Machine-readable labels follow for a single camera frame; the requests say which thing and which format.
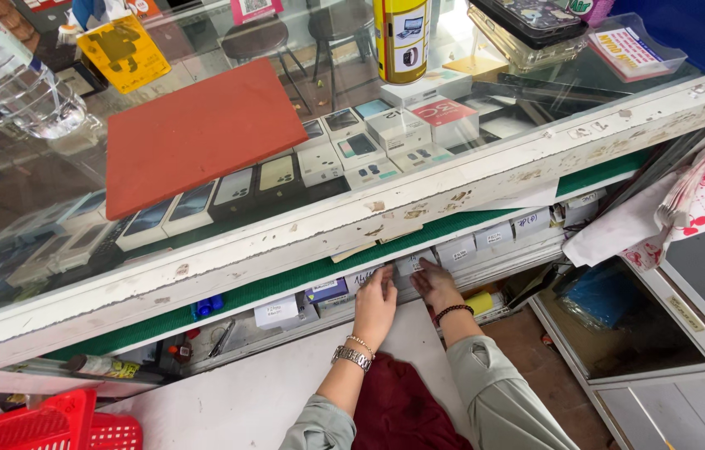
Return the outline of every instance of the floor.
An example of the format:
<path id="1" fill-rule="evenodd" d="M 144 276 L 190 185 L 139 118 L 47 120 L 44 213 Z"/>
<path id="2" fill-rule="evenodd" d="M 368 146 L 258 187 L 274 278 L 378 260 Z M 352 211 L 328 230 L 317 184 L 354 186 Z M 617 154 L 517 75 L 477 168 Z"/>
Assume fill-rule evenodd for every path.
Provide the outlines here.
<path id="1" fill-rule="evenodd" d="M 546 333 L 529 307 L 483 326 L 580 450 L 606 450 L 613 441 L 564 359 L 541 342 Z"/>

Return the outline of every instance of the wristwatch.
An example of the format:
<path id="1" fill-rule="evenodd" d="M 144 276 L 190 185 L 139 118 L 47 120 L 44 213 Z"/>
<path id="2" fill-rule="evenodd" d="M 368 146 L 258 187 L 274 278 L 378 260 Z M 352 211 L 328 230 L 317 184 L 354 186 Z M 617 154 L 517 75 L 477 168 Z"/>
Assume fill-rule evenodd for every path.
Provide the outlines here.
<path id="1" fill-rule="evenodd" d="M 342 360 L 350 360 L 353 363 L 358 364 L 360 368 L 364 369 L 364 373 L 367 373 L 369 371 L 369 366 L 372 365 L 372 362 L 362 353 L 356 352 L 355 350 L 345 347 L 344 345 L 339 345 L 336 347 L 336 352 L 333 353 L 333 358 L 330 360 L 330 363 L 335 364 L 339 358 Z"/>

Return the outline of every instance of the red clothing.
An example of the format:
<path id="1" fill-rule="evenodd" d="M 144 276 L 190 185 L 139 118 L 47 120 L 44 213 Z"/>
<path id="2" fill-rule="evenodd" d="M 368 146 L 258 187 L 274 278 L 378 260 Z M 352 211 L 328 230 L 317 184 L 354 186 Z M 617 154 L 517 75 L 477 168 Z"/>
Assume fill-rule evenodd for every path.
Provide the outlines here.
<path id="1" fill-rule="evenodd" d="M 472 450 L 410 363 L 378 353 L 358 397 L 352 450 Z"/>

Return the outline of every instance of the red basket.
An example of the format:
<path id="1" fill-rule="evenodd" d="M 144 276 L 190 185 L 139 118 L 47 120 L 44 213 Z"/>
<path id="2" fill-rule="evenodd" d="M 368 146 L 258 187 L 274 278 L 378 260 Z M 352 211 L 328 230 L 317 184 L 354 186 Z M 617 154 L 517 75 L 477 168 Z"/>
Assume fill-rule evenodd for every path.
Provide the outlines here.
<path id="1" fill-rule="evenodd" d="M 0 414 L 0 450 L 141 450 L 136 419 L 94 412 L 96 401 L 93 390 L 78 389 Z"/>

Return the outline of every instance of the gray sleeve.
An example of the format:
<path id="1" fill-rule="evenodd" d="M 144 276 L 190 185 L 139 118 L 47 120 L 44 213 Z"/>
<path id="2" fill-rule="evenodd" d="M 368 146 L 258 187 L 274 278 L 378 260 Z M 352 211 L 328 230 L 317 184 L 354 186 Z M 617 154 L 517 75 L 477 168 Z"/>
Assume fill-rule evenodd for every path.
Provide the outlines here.
<path id="1" fill-rule="evenodd" d="M 353 418 L 322 395 L 311 395 L 286 432 L 280 450 L 348 450 L 355 438 Z"/>
<path id="2" fill-rule="evenodd" d="M 482 450 L 577 450 L 511 361 L 483 335 L 447 350 L 452 377 Z"/>

